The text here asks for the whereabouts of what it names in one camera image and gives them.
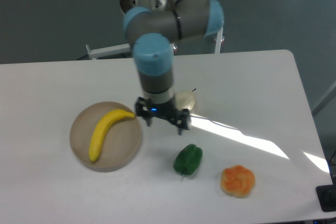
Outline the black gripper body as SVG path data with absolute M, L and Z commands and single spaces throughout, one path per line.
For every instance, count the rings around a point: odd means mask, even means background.
M 178 110 L 175 106 L 175 97 L 172 96 L 163 103 L 155 103 L 153 99 L 150 100 L 152 103 L 152 111 L 155 114 L 154 118 L 159 118 L 170 122 L 170 119 L 173 116 L 173 111 Z

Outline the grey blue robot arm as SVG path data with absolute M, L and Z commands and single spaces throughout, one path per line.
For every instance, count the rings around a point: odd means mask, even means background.
M 173 92 L 173 44 L 219 32 L 224 12 L 216 0 L 129 0 L 123 32 L 138 70 L 143 96 L 135 103 L 138 117 L 151 124 L 159 118 L 189 130 L 188 109 L 179 109 Z

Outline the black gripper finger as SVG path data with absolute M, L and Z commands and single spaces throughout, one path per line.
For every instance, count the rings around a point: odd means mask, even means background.
M 184 130 L 190 130 L 191 116 L 189 109 L 174 110 L 170 123 L 177 127 L 178 135 L 182 135 Z
M 155 116 L 152 111 L 152 103 L 150 99 L 138 97 L 135 102 L 135 114 L 146 121 L 147 126 L 151 126 L 152 118 Z

